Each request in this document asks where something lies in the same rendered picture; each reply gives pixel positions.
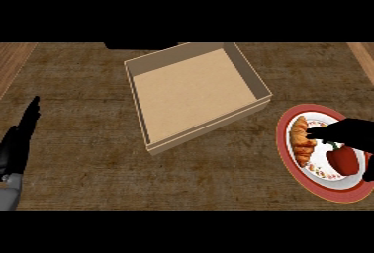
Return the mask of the red bell pepper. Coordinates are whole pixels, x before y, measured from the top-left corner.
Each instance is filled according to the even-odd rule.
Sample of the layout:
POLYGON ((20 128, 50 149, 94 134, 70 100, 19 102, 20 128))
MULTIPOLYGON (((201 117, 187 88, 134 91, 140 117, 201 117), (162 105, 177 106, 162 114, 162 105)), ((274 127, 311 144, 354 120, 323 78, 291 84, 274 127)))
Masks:
POLYGON ((341 176, 354 175, 359 171, 359 162, 353 149, 345 145, 337 146, 334 142, 329 145, 332 150, 325 153, 325 157, 331 168, 341 176))

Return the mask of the red rimmed white plate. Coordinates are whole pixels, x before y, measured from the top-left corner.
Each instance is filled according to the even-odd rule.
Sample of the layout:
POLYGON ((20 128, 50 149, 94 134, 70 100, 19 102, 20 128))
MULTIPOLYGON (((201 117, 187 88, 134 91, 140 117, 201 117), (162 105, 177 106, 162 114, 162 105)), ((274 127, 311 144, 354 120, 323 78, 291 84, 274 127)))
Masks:
POLYGON ((310 127, 317 127, 319 124, 329 125, 342 120, 344 115, 334 109, 316 104, 300 104, 291 107, 277 121, 276 145, 285 167, 303 187, 325 200, 337 203, 354 203, 374 191, 374 182, 362 180, 369 154, 360 150, 354 151, 359 163, 359 172, 354 175, 337 178, 319 177, 311 168, 331 171, 325 153, 332 149, 332 146, 317 141, 310 158, 311 168, 308 166, 300 167, 289 141, 291 126, 298 116, 306 117, 310 127))

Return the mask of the golden croissant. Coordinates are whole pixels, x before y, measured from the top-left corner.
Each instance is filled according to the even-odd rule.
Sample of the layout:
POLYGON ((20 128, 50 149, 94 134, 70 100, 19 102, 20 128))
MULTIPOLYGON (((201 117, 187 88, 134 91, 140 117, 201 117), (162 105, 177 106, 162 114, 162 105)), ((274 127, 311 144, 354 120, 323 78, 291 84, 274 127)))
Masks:
POLYGON ((304 116, 298 116, 289 131, 291 148, 294 157, 300 167, 304 167, 310 161, 316 141, 307 139, 307 120, 304 116))

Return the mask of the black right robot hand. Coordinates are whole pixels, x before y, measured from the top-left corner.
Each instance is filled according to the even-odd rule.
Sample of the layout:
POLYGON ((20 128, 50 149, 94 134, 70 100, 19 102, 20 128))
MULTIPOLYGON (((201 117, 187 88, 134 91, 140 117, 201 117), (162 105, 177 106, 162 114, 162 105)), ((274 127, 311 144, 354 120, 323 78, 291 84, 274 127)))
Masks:
POLYGON ((308 128, 307 139, 319 139, 322 143, 338 142, 371 153, 362 180, 374 181, 374 122, 345 118, 326 127, 308 128))

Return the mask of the open cardboard box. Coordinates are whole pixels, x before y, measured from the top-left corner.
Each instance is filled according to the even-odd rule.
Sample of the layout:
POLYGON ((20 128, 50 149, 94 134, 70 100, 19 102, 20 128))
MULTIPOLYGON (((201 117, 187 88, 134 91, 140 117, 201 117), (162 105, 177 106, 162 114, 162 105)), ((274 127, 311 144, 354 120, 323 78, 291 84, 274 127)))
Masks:
POLYGON ((272 92, 233 42, 187 42, 124 62, 156 155, 264 109, 272 92))

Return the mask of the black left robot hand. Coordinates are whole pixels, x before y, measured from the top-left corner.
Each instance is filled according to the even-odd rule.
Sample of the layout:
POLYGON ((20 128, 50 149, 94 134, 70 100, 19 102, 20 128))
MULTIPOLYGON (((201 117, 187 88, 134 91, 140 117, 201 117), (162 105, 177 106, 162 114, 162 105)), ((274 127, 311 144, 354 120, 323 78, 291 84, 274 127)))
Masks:
POLYGON ((0 141, 0 182, 13 173, 22 174, 26 168, 29 142, 39 118, 39 97, 35 97, 26 107, 20 121, 10 126, 0 141))

